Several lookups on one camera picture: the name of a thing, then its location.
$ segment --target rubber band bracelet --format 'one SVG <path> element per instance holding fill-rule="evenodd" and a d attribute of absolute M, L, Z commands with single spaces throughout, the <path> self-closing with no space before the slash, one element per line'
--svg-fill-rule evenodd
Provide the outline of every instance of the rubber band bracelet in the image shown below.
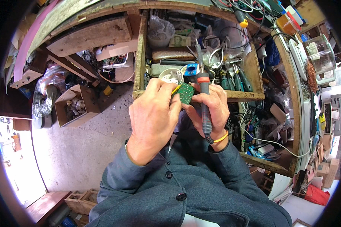
<path fill-rule="evenodd" d="M 217 142 L 224 140 L 228 135 L 229 135 L 229 132 L 226 131 L 226 134 L 223 137 L 221 137 L 220 139 L 215 140 L 214 143 L 217 143 Z"/>

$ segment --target green circuit board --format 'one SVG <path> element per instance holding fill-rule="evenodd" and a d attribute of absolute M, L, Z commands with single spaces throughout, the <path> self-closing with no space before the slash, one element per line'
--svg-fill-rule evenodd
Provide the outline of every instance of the green circuit board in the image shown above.
<path fill-rule="evenodd" d="M 195 88 L 189 84 L 182 82 L 181 87 L 178 89 L 176 94 L 179 94 L 179 98 L 182 103 L 189 104 L 191 102 L 192 96 L 195 92 Z"/>

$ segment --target paper money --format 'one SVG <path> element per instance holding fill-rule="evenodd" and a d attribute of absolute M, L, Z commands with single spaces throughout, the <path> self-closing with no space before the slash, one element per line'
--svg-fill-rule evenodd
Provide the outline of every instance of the paper money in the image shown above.
<path fill-rule="evenodd" d="M 170 39 L 168 47 L 185 47 L 191 46 L 191 37 L 180 36 L 175 34 L 173 38 Z"/>

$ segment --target jacket sleeve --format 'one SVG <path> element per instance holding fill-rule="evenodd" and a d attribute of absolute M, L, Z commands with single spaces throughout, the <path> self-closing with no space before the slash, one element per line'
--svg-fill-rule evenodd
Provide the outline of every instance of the jacket sleeve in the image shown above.
<path fill-rule="evenodd" d="M 251 178 L 249 167 L 231 142 L 221 152 L 215 152 L 211 146 L 209 146 L 208 151 L 214 161 L 216 174 L 221 178 L 226 188 L 236 191 L 252 201 L 274 207 L 286 217 L 286 220 L 277 220 L 277 222 L 292 225 L 292 219 L 288 212 L 270 201 L 266 194 L 257 187 Z"/>
<path fill-rule="evenodd" d="M 95 220 L 118 202 L 134 194 L 146 173 L 164 163 L 165 159 L 158 153 L 146 166 L 137 166 L 129 159 L 123 144 L 102 175 L 97 194 L 98 204 L 91 209 L 89 220 Z"/>

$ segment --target black button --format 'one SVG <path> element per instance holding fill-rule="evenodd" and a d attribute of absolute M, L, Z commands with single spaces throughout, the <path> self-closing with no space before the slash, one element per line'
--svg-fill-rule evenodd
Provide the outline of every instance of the black button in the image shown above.
<path fill-rule="evenodd" d="M 187 194 L 186 193 L 179 193 L 177 196 L 176 196 L 176 199 L 178 201 L 183 201 L 187 198 Z"/>
<path fill-rule="evenodd" d="M 173 176 L 172 172 L 167 171 L 167 172 L 165 173 L 165 177 L 168 178 L 168 179 L 171 179 L 172 176 Z"/>

